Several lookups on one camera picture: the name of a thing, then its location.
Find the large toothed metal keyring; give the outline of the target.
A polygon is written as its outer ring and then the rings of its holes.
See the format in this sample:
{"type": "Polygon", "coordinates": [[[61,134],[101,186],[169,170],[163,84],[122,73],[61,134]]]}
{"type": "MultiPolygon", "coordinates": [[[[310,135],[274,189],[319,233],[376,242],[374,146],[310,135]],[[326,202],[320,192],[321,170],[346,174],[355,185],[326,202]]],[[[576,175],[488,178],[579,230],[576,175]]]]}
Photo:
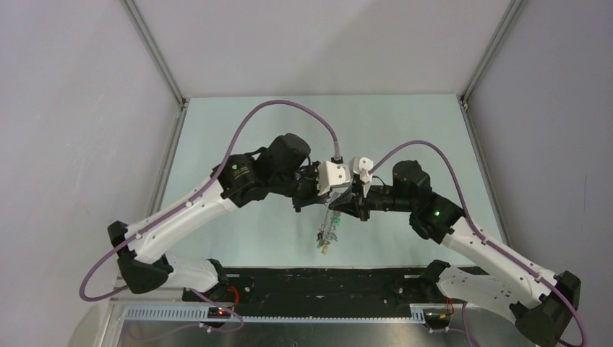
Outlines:
{"type": "Polygon", "coordinates": [[[344,196],[344,195],[345,193],[341,193],[340,191],[333,191],[324,200],[324,205],[323,205],[325,207],[324,220],[322,224],[320,225],[320,227],[318,228],[317,235],[316,235],[316,247],[318,249],[321,249],[321,251],[324,245],[328,244],[330,246],[333,242],[336,242],[338,240],[338,237],[336,235],[336,230],[340,227],[340,225],[335,226],[333,223],[333,219],[340,218],[340,221],[341,221],[341,218],[346,214],[339,213],[333,210],[329,210],[328,204],[331,201],[337,199],[338,197],[344,196]]]}

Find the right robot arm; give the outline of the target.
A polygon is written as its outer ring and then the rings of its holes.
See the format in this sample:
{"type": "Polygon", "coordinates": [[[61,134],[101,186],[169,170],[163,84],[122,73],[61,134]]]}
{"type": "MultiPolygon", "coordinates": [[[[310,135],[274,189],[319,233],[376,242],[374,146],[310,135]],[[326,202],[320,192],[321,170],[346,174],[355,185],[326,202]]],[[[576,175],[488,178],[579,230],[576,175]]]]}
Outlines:
{"type": "Polygon", "coordinates": [[[389,186],[372,183],[373,162],[356,158],[352,164],[320,165],[319,192],[341,188],[330,209],[367,220],[373,211],[404,212],[412,229],[463,255],[483,270],[472,275],[446,262],[431,262],[420,282],[430,302],[446,296],[475,304],[514,324],[538,346],[556,346],[578,308],[580,280],[565,271],[554,273],[499,242],[478,227],[465,208],[440,196],[418,162],[393,167],[389,186]]]}

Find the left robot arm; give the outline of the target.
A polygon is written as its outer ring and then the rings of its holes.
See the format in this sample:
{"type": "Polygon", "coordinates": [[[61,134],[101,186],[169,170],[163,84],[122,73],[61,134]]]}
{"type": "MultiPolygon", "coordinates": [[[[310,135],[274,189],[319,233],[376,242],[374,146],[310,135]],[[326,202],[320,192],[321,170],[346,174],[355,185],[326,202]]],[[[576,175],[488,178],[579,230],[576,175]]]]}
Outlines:
{"type": "Polygon", "coordinates": [[[170,248],[206,223],[269,194],[291,198],[295,211],[322,204],[330,191],[323,184],[326,170],[335,164],[313,161],[310,152],[297,135],[280,135],[267,147],[228,156],[193,192],[149,218],[112,223],[108,233],[126,287],[146,294],[170,285],[199,291],[211,301],[225,298],[228,280],[219,261],[191,260],[171,254],[170,248]]]}

